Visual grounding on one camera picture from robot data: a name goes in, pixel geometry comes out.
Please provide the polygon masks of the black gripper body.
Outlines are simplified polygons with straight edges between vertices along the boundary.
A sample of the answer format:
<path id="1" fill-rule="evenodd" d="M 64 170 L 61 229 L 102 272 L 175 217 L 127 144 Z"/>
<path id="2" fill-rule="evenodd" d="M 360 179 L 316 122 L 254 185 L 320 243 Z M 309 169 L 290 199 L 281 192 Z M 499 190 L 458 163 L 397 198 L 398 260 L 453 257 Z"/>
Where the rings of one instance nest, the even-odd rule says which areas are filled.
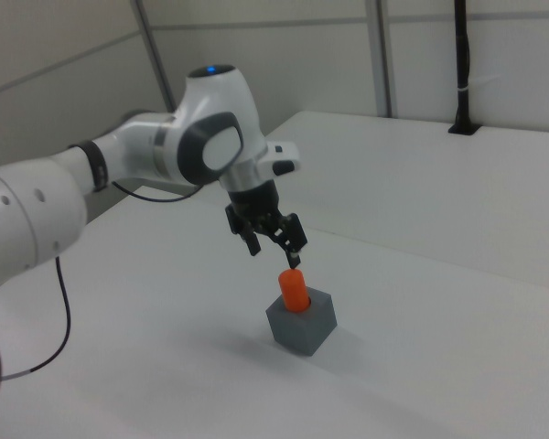
<path id="1" fill-rule="evenodd" d="M 278 209 L 279 195 L 273 180 L 245 191 L 229 192 L 231 204 L 227 206 L 227 218 L 231 224 L 243 221 L 275 223 L 281 218 Z"/>

